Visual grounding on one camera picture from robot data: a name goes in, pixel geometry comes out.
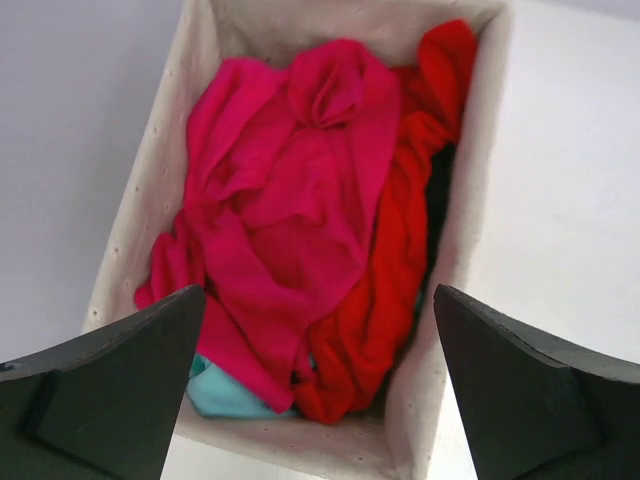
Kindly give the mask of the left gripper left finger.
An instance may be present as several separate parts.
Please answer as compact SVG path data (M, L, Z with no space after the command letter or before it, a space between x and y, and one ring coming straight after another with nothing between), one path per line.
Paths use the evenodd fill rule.
M160 478L204 307L189 286L2 363L2 478Z

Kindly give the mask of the magenta t shirt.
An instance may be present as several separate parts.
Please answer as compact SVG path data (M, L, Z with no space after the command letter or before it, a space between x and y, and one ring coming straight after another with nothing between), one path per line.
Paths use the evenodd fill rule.
M224 60L188 117L183 204L135 304L203 287L199 354L288 410L308 327L366 269L399 114L396 77L353 40L285 68Z

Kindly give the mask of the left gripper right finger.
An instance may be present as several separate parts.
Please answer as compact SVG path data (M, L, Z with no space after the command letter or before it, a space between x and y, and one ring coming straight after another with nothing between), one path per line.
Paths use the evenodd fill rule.
M434 314L480 479L636 479L639 367L439 285Z

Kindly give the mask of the wicker laundry basket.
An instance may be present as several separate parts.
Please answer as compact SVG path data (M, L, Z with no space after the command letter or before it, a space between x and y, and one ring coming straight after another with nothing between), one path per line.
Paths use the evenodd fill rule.
M348 37L406 64L422 34L462 18L479 50L457 148L432 284L463 287L481 236L511 37L507 1L188 1L124 191L84 327L129 315L155 237L183 197L186 117L224 57L275 65L301 49ZM301 419L207 420L181 406L167 479L471 479L473 461L431 304L389 384L383 408L333 426Z

